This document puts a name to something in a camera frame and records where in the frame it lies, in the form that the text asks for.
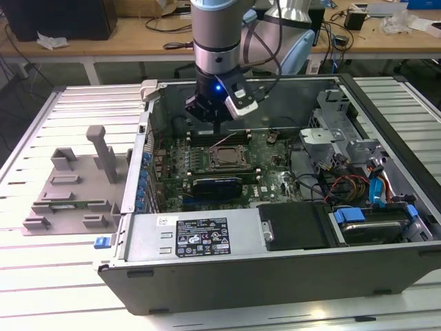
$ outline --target circuit board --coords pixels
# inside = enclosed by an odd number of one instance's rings
[[[156,177],[163,187],[163,212],[255,208],[261,203],[302,201],[287,168],[287,141],[268,144],[268,132],[253,133],[247,145],[218,149],[191,147],[184,139],[164,139]],[[227,201],[197,201],[186,190],[197,179],[238,177],[242,194]]]

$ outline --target white plastic bag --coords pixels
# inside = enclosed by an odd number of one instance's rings
[[[408,10],[396,12],[392,17],[385,17],[380,22],[380,28],[385,34],[410,32],[409,27],[418,17],[409,14]]]

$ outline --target gray plastic stand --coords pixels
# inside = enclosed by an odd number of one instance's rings
[[[104,135],[103,126],[86,133],[97,157],[76,157],[70,148],[54,151],[54,169],[23,222],[23,235],[116,232],[129,167],[125,155],[115,156],[107,147]]]

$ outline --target black box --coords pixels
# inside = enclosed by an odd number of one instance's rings
[[[347,11],[345,28],[348,30],[360,31],[366,19],[366,12]]]
[[[114,0],[0,0],[20,41],[48,37],[107,40],[118,17]]]

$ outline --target red wire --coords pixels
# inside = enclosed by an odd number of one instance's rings
[[[366,184],[369,184],[369,181],[368,181],[367,179],[365,179],[364,177],[362,177],[362,176],[358,176],[358,175],[356,175],[356,174],[350,174],[350,175],[345,175],[345,176],[338,177],[337,180],[334,182],[334,184],[332,184],[332,186],[331,186],[331,188],[329,189],[329,191],[331,192],[332,189],[336,187],[337,183],[338,183],[340,180],[342,180],[343,178],[349,178],[349,177],[355,177],[355,178],[362,179]],[[328,199],[328,198],[329,198],[329,195],[327,195],[327,196],[325,197],[325,202],[327,202],[327,199]]]

